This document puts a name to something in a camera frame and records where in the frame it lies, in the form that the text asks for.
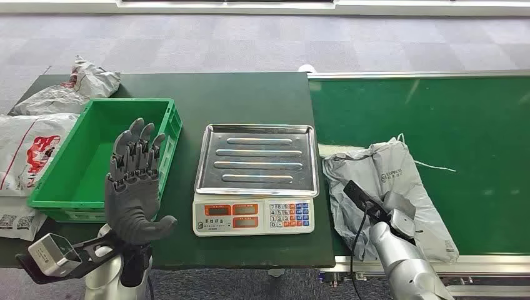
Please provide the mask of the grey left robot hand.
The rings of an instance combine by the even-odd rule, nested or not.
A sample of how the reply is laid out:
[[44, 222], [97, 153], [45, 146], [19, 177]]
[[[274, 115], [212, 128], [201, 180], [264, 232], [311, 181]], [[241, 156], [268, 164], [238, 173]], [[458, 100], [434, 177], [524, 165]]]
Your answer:
[[124, 242], [148, 244], [170, 235], [174, 216], [156, 219], [160, 209], [159, 162], [163, 133], [139, 117], [115, 140], [104, 180], [106, 222]]

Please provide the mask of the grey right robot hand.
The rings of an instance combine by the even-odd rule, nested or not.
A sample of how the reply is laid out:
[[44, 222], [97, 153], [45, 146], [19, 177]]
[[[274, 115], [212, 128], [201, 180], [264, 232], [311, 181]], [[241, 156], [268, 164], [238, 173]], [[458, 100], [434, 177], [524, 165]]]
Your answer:
[[389, 217], [389, 224], [395, 235], [412, 240], [416, 233], [414, 221], [416, 208], [403, 195], [389, 191], [383, 200], [383, 208]]

